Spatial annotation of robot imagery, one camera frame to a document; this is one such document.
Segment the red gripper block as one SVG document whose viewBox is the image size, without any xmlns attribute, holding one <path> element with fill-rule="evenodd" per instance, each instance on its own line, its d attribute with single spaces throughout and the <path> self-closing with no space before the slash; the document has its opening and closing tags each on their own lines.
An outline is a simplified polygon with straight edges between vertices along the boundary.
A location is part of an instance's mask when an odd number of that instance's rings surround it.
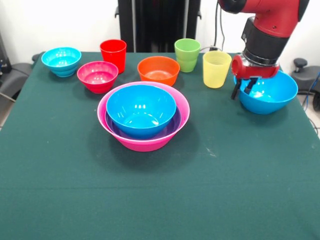
<svg viewBox="0 0 320 240">
<path fill-rule="evenodd" d="M 236 83 L 231 94 L 231 99 L 235 100 L 241 86 L 241 80 L 250 82 L 245 87 L 244 92 L 249 95 L 258 78 L 268 79 L 274 77 L 280 69 L 278 64 L 272 66 L 262 66 L 249 62 L 242 54 L 236 54 L 231 62 L 231 72 L 236 76 Z"/>
</svg>

